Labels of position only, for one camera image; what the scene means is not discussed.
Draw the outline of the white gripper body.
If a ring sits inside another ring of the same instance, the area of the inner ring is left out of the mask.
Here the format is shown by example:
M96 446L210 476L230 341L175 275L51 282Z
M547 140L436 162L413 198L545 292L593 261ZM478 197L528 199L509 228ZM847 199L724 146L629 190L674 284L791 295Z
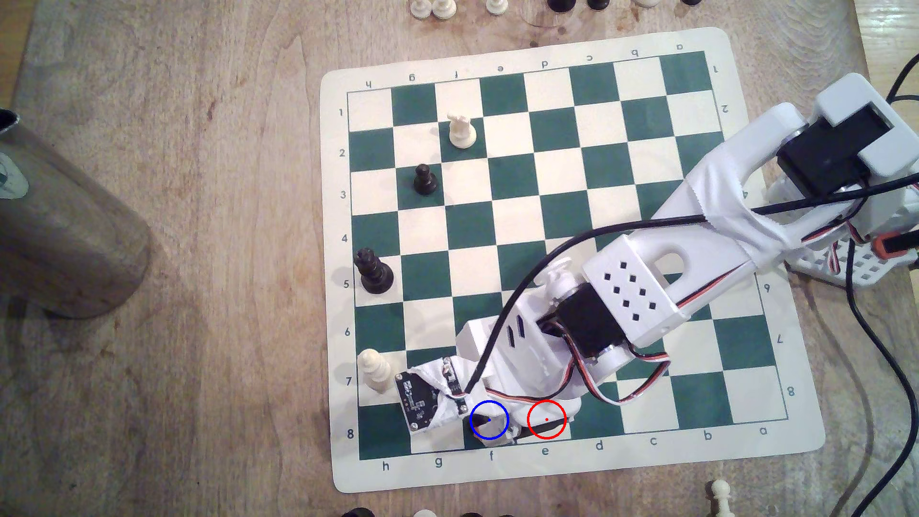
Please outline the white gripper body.
M551 309L546 288L527 289L516 301L501 327L482 376L474 387L477 395L488 387L502 393L544 397L557 393L558 400L579 398L586 393L577 370L559 391L572 355L560 337L543 333L537 320Z

